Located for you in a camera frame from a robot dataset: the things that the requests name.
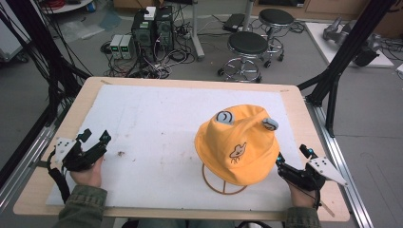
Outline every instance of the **wire hat stand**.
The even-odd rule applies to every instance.
[[[211,172],[210,169],[205,167],[203,164],[201,167],[201,172],[202,172],[202,177],[207,184],[209,188],[211,188],[213,191],[223,194],[223,195],[236,195],[240,193],[241,191],[245,190],[246,186],[239,186],[235,185],[232,183],[229,183],[221,178],[219,178],[217,175],[215,175],[213,172]]]

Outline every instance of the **connector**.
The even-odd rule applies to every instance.
[[[183,38],[184,38],[185,40],[189,40],[189,39],[190,39],[190,33],[187,32],[187,33],[183,36]]]

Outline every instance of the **robotic hand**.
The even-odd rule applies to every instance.
[[[299,189],[315,191],[316,198],[314,206],[317,209],[320,206],[320,189],[323,187],[326,180],[336,181],[345,186],[348,185],[348,183],[326,157],[319,158],[313,149],[308,149],[304,144],[299,147],[299,150],[305,158],[310,159],[306,163],[305,169],[298,170],[285,163],[284,157],[279,153],[276,161],[278,174]]]
[[[75,172],[90,169],[92,164],[106,153],[106,146],[111,140],[107,131],[104,131],[99,142],[85,152],[81,148],[81,142],[85,143],[90,136],[91,131],[86,129],[75,140],[59,138],[55,150],[48,157],[48,173],[59,187],[64,202],[70,196],[64,169]],[[62,165],[62,172],[57,168],[50,168],[50,161],[53,156],[55,156],[55,162]]]

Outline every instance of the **sleeve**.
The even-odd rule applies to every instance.
[[[75,186],[53,227],[101,227],[106,195],[102,188]]]
[[[291,207],[287,210],[286,228],[320,228],[319,217],[315,208]]]

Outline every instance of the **cart wheel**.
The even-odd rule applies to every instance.
[[[268,68],[271,64],[272,62],[269,60],[266,63],[264,63],[264,67]]]
[[[283,54],[280,54],[279,57],[278,57],[278,60],[279,60],[280,62],[282,62],[283,59],[284,59],[284,55],[283,55]]]
[[[221,68],[219,69],[219,71],[217,71],[217,73],[219,74],[219,76],[222,76],[224,75],[224,70]]]
[[[261,83],[261,76],[256,79],[256,83]]]

